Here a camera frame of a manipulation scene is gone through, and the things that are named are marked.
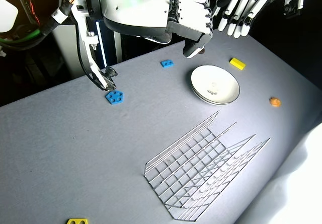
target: wire grid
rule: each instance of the wire grid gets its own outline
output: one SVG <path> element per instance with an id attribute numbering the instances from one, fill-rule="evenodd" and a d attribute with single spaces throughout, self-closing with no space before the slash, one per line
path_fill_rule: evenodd
<path id="1" fill-rule="evenodd" d="M 255 135 L 226 148 L 219 138 L 236 123 L 215 136 L 208 127 L 217 114 L 207 118 L 145 165 L 144 176 L 174 219 L 196 221 L 269 141 L 235 157 Z"/>

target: blue block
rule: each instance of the blue block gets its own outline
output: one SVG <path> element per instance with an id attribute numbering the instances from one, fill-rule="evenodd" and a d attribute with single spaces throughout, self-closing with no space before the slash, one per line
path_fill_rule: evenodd
<path id="1" fill-rule="evenodd" d="M 118 104 L 123 102 L 123 92 L 113 91 L 106 95 L 106 99 L 112 104 Z"/>
<path id="2" fill-rule="evenodd" d="M 167 60 L 161 61 L 161 65 L 163 66 L 163 68 L 168 68 L 168 67 L 174 66 L 175 64 L 173 63 L 172 60 L 167 59 Z"/>

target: gray table surface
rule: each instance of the gray table surface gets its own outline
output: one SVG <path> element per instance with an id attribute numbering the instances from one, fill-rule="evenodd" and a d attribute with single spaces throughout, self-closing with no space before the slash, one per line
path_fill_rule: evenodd
<path id="1" fill-rule="evenodd" d="M 254 133 L 254 144 L 272 138 L 197 222 L 233 223 L 309 130 L 322 92 L 251 37 L 216 32 L 206 53 L 192 59 L 182 48 L 183 42 L 115 66 L 125 96 L 119 105 L 82 77 L 1 107 L 2 222 L 185 223 L 163 207 L 143 177 L 144 165 L 220 110 L 216 133 L 237 122 L 224 144 Z M 231 66 L 232 57 L 246 68 Z M 162 68 L 169 58 L 175 66 Z M 190 73 L 205 64 L 236 77 L 235 102 L 212 106 L 194 95 Z M 281 99 L 281 108 L 270 106 L 271 96 Z"/>

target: wire rack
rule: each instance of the wire rack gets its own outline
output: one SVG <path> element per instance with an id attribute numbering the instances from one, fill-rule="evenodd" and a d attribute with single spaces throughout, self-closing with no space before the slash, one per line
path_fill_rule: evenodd
<path id="1" fill-rule="evenodd" d="M 144 176 L 174 219 L 196 221 L 234 177 L 270 140 L 242 153 L 252 135 L 230 147 L 215 135 L 214 113 L 146 163 Z"/>

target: yellow piece with holes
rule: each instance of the yellow piece with holes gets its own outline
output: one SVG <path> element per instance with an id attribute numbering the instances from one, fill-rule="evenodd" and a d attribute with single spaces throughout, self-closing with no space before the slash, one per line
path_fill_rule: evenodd
<path id="1" fill-rule="evenodd" d="M 235 67 L 237 67 L 238 69 L 240 69 L 240 70 L 243 70 L 243 69 L 245 68 L 245 66 L 246 66 L 246 64 L 245 64 L 245 63 L 241 62 L 239 59 L 236 59 L 236 58 L 232 58 L 232 59 L 231 59 L 231 61 L 230 61 L 230 63 L 231 63 L 233 66 L 235 66 Z"/>
<path id="2" fill-rule="evenodd" d="M 89 224 L 89 222 L 87 219 L 79 218 L 79 219 L 69 219 L 67 224 Z"/>

